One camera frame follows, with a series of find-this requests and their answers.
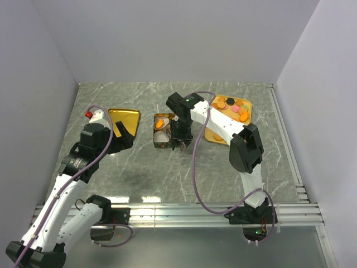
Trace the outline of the metal serving tongs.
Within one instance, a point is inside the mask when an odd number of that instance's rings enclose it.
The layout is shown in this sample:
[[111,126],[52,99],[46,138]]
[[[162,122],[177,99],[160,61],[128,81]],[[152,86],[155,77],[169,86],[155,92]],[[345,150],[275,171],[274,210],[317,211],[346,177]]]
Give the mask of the metal serving tongs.
[[187,148],[186,143],[185,143],[185,142],[183,142],[183,141],[181,141],[181,142],[180,142],[180,145],[179,145],[179,149],[180,149],[180,151],[183,151],[183,150],[185,150],[186,148]]

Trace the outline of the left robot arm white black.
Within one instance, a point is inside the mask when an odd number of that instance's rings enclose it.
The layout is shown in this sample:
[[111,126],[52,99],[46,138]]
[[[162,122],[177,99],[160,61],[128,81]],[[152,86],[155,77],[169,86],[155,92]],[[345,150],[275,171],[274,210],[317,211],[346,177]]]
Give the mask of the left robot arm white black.
[[63,267],[69,249],[92,226],[128,227],[130,210],[114,212],[111,201],[99,195],[90,196],[78,214],[65,222],[100,160],[132,147],[134,136],[124,124],[118,121],[114,126],[119,137],[107,122],[84,126],[80,140],[63,158],[51,196],[37,219],[20,241],[11,241],[6,248],[15,267]]

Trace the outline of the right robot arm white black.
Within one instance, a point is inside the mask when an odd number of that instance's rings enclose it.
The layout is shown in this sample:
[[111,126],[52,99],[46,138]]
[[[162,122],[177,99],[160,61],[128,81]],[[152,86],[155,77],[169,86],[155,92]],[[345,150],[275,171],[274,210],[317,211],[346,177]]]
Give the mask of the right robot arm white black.
[[171,122],[173,147],[188,146],[191,143],[193,122],[202,124],[194,150],[198,149],[206,128],[228,144],[228,160],[240,173],[243,183],[245,197],[242,203],[245,206],[246,218],[252,223],[263,219],[265,210],[272,201],[263,189],[261,163],[264,149],[257,126],[252,123],[245,125],[217,111],[199,93],[182,97],[175,92],[167,98],[166,106],[177,116],[177,119]]

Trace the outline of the orange shaped cookie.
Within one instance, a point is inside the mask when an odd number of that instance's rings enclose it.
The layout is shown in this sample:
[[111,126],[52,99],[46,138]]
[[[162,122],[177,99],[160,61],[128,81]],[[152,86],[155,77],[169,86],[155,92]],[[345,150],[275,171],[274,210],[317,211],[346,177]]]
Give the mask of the orange shaped cookie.
[[162,128],[164,128],[165,126],[165,120],[164,119],[158,119],[155,123],[155,129],[156,130],[160,130]]

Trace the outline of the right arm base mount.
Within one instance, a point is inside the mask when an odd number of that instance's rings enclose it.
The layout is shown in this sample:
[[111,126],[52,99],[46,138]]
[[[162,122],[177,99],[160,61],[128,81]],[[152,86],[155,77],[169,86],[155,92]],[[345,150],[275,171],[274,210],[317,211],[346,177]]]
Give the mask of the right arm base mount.
[[272,224],[278,223],[278,217],[275,214],[276,210],[271,205],[265,210],[257,214],[255,209],[249,207],[237,207],[233,211],[224,214],[228,219],[229,224]]

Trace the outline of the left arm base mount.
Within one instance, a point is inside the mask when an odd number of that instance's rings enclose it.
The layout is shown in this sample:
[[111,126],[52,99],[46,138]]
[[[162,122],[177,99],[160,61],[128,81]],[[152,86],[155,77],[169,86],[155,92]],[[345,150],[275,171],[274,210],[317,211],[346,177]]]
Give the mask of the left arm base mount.
[[[102,211],[102,217],[99,224],[123,224],[128,225],[130,208],[112,208],[110,199],[101,197],[99,195],[90,196],[85,203],[93,203],[98,205]],[[94,241],[110,241],[114,236],[116,226],[109,227],[92,227],[90,230],[90,237]]]

